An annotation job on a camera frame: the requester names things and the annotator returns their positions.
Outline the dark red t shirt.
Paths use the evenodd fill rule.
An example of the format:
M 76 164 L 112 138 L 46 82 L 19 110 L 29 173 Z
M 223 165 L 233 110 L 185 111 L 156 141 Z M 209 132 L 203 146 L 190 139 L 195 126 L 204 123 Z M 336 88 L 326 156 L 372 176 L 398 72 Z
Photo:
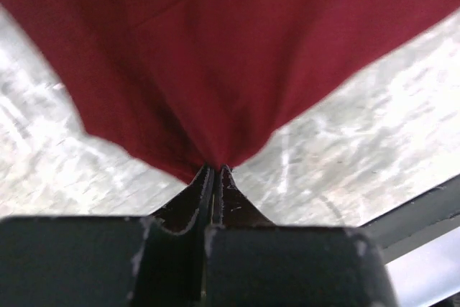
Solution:
M 1 0 L 89 134 L 192 180 L 236 166 L 459 0 Z

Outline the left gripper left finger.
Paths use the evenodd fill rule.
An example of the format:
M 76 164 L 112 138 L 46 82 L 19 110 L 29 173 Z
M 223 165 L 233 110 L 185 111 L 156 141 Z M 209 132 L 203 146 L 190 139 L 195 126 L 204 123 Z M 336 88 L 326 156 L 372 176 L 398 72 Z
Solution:
M 3 306 L 194 306 L 214 171 L 147 216 L 1 220 Z

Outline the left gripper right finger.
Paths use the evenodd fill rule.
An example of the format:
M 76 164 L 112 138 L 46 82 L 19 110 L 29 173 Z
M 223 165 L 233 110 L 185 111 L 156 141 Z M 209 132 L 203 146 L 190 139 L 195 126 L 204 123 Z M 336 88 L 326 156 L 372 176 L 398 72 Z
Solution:
M 280 226 L 223 167 L 205 232 L 207 306 L 396 306 L 376 243 L 359 228 Z

